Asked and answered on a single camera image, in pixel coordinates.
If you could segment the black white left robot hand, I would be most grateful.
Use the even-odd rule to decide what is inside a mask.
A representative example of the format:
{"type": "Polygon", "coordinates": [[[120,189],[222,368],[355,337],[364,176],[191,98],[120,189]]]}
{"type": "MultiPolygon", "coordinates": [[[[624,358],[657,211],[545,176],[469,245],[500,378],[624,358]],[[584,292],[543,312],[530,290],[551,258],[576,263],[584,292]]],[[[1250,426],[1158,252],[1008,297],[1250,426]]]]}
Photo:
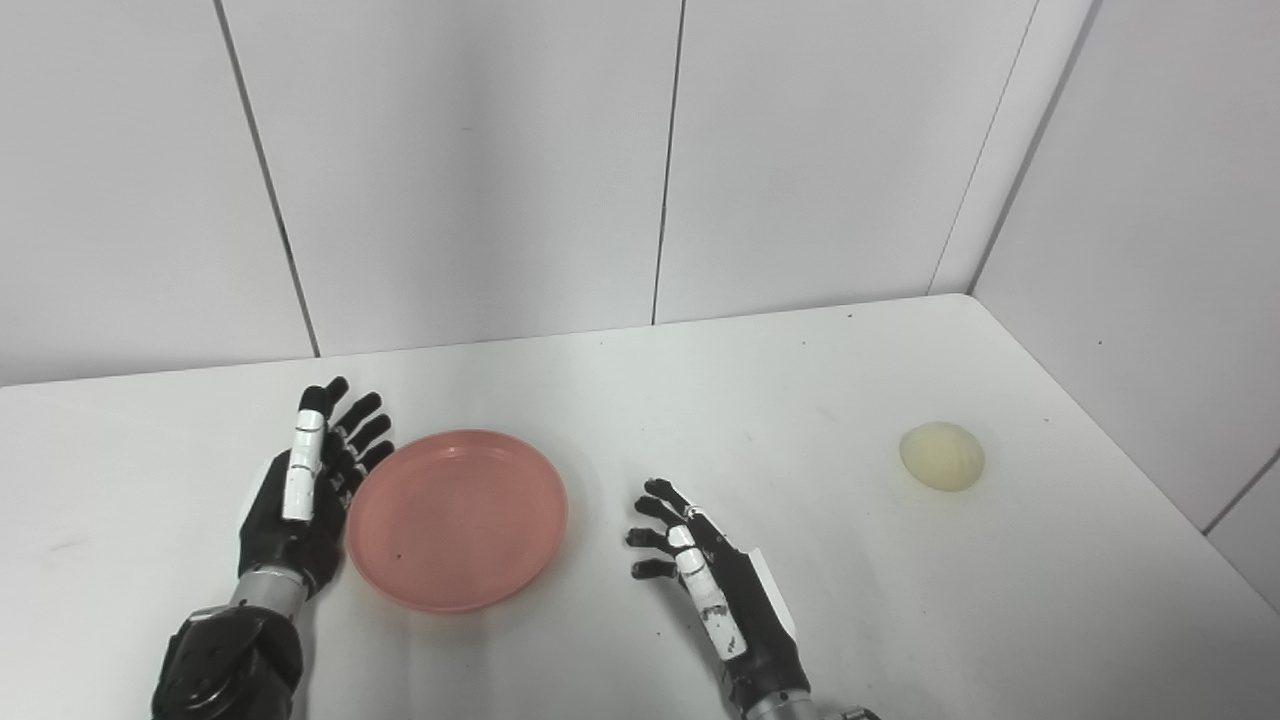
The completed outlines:
{"type": "Polygon", "coordinates": [[[300,409],[315,411],[323,420],[314,515],[294,520],[283,514],[292,451],[284,448],[268,465],[241,524],[238,577],[269,568],[284,569],[301,578],[308,598],[334,579],[355,495],[369,474],[396,451],[388,436],[390,418],[381,410],[378,392],[361,396],[339,418],[333,416],[348,392],[349,382],[342,375],[303,391],[300,409]]]}

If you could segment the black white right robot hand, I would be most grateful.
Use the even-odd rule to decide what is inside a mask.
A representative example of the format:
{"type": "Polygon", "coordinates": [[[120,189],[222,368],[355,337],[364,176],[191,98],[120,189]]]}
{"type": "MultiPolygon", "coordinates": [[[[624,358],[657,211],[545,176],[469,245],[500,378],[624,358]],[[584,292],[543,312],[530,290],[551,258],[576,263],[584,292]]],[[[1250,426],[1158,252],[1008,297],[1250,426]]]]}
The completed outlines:
{"type": "Polygon", "coordinates": [[[634,527],[625,534],[628,547],[655,551],[631,565],[631,578],[669,579],[689,597],[739,716],[814,717],[814,711],[800,707],[812,701],[812,683],[794,623],[759,555],[737,547],[703,507],[664,478],[645,480],[634,507],[662,528],[634,527]]]}

